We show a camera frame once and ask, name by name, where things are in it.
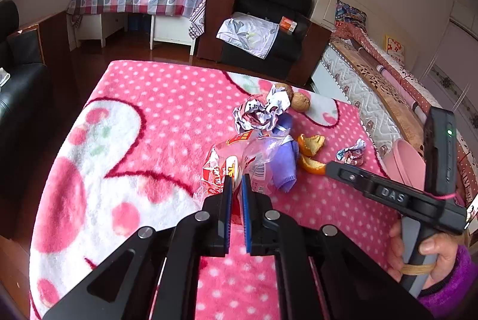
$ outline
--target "orange peel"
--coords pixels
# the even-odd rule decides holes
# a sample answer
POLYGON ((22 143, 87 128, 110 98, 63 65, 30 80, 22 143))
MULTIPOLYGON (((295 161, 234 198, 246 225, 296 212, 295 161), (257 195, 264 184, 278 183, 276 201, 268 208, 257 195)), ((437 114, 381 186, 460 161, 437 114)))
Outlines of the orange peel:
POLYGON ((311 174, 324 175, 326 173, 325 163, 310 159, 303 154, 299 154, 299 166, 302 167, 306 172, 311 174))
POLYGON ((300 134, 297 138, 299 151, 307 157, 313 157, 316 155, 325 141, 326 137, 322 135, 314 135, 313 137, 305 138, 304 134, 300 134))

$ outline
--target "finger strap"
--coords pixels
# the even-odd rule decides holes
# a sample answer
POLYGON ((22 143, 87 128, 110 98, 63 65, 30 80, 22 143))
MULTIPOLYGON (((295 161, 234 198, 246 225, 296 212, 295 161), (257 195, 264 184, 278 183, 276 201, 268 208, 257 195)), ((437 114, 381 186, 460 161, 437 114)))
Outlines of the finger strap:
POLYGON ((436 262, 432 264, 404 264, 400 272, 406 275, 430 274, 435 266, 436 262))

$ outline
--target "pink trash bin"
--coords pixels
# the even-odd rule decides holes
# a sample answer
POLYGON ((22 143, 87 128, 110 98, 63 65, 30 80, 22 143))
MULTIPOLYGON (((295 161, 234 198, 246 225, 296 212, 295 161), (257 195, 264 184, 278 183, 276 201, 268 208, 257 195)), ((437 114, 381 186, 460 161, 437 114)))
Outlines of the pink trash bin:
POLYGON ((384 156, 383 163, 393 181, 424 190, 425 161, 406 140, 397 139, 384 156))

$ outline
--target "polka dot quilt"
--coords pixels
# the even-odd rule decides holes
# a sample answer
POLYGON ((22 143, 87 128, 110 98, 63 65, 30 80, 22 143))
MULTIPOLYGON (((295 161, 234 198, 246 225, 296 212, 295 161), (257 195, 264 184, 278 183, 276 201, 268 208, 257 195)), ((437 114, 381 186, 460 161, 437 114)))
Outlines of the polka dot quilt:
MULTIPOLYGON (((232 111, 272 82, 222 71, 113 61, 61 147, 47 179, 30 250, 30 317, 40 319, 139 227, 175 226, 197 211, 192 195, 212 144, 233 137, 232 111)), ((376 150, 346 103, 302 91, 311 108, 292 109, 293 137, 326 137, 316 159, 367 143, 363 168, 383 174, 376 150)), ((338 226, 386 267, 387 233, 397 214, 325 176, 298 169, 274 208, 299 224, 338 226)), ((278 320, 274 260, 246 254, 242 226, 231 228, 226 258, 201 260, 196 319, 278 320)))

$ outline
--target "human hand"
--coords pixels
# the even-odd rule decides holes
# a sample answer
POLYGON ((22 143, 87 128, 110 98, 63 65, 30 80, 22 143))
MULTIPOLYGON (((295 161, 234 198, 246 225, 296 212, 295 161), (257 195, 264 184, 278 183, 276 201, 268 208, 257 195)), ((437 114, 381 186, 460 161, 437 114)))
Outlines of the human hand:
MULTIPOLYGON (((403 252, 405 245, 402 240, 402 222, 399 220, 390 229, 390 244, 387 249, 387 261, 391 266, 387 272, 397 282, 400 282, 403 267, 403 252)), ((439 233, 424 240, 419 247, 422 255, 438 254, 436 266, 428 276, 423 289, 443 280, 453 270, 455 265, 458 243, 448 234, 439 233)))

